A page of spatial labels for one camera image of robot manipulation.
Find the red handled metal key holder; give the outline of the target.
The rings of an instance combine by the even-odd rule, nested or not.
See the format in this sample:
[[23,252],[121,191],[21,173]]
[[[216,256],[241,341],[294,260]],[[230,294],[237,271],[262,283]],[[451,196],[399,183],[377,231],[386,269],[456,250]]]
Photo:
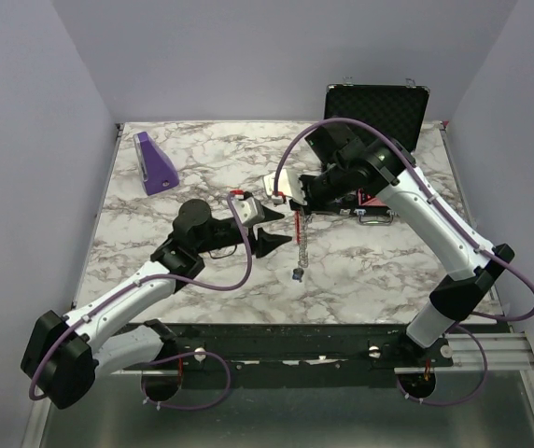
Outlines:
[[308,224],[309,217],[302,209],[295,212],[295,229],[298,246],[298,266],[300,269],[307,269],[309,266],[308,256]]

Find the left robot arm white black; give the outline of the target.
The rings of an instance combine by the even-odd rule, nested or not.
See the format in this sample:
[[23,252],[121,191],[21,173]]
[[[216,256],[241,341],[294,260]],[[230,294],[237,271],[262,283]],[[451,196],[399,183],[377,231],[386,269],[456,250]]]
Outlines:
[[[156,369],[168,367],[176,354],[171,341],[147,325],[128,333],[120,329],[187,285],[218,292],[240,288],[251,274],[254,259],[291,240],[262,228],[283,214],[265,207],[250,193],[233,191],[227,204],[231,217],[217,219],[207,202],[184,202],[166,241],[126,281],[84,307],[64,315],[48,311],[40,316],[21,360],[21,370],[31,380],[30,400],[50,399],[65,409],[83,398],[102,374],[141,363]],[[248,264],[237,283],[218,286],[198,280],[205,253],[238,245],[244,246]]]

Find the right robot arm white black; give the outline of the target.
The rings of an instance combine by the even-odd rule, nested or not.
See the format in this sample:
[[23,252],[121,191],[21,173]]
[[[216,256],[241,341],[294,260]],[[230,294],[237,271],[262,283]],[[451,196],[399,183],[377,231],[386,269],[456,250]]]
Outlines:
[[307,214],[327,213],[336,201],[363,189],[399,215],[437,256],[446,275],[397,345],[400,359],[416,366],[446,331],[474,311],[513,261],[514,251],[475,231],[430,185],[399,141],[378,134],[365,144],[357,126],[355,119],[327,120],[307,136],[326,169],[293,176],[292,203]]

